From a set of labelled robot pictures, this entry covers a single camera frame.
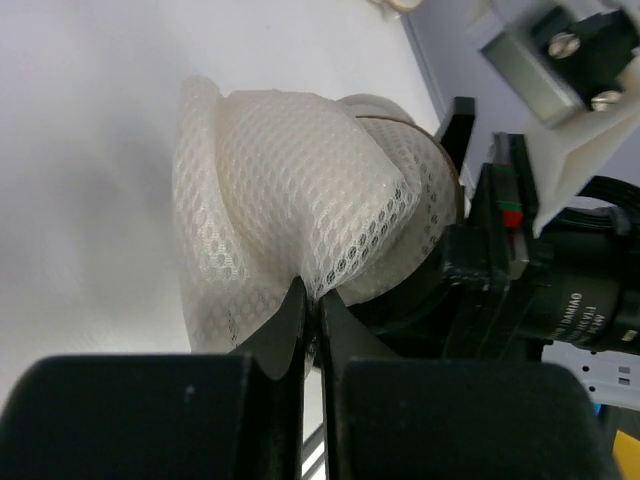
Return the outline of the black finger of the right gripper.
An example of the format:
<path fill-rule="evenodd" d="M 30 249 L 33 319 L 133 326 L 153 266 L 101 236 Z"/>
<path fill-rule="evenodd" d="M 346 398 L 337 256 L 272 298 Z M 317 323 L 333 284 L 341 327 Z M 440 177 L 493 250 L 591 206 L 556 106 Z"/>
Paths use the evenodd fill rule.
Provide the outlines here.
<path fill-rule="evenodd" d="M 467 207 L 466 190 L 462 182 L 465 159 L 475 124 L 475 99 L 456 96 L 451 101 L 435 140 L 443 152 L 445 164 L 456 188 L 461 210 Z"/>

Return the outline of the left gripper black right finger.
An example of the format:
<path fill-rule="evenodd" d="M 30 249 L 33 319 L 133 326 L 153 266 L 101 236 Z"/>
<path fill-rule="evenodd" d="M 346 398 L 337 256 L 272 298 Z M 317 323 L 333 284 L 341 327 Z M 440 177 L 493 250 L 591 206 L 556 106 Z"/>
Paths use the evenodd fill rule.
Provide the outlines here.
<path fill-rule="evenodd" d="M 336 293 L 319 304 L 331 479 L 616 479 L 591 402 L 546 363 L 397 356 Z"/>

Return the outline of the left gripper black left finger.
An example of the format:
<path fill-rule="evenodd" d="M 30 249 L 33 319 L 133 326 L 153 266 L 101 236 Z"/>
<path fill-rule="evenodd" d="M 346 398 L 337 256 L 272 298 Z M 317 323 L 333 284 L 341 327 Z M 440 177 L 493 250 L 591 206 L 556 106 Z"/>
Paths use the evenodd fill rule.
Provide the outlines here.
<path fill-rule="evenodd" d="M 228 354 L 56 356 L 1 415 L 5 479 L 297 479 L 307 294 Z"/>

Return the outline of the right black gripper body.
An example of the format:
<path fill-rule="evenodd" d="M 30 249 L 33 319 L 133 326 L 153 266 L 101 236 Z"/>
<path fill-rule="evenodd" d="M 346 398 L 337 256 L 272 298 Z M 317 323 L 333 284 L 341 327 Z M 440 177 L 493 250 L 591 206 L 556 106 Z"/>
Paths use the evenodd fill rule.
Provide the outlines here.
<path fill-rule="evenodd" d="M 639 189 L 595 176 L 592 210 L 562 209 L 541 232 L 522 136 L 498 133 L 468 218 L 399 286 L 359 307 L 404 356 L 501 359 L 520 339 L 639 351 Z"/>

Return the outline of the white mesh laundry bag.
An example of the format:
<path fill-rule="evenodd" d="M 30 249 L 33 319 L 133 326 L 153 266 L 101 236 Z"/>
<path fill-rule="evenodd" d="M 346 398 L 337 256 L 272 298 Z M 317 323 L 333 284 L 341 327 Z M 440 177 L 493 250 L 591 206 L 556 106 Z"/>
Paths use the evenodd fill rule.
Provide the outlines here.
<path fill-rule="evenodd" d="M 406 280 L 464 217 L 443 147 L 391 100 L 181 87 L 173 209 L 191 349 L 227 353 L 290 283 L 349 305 Z"/>

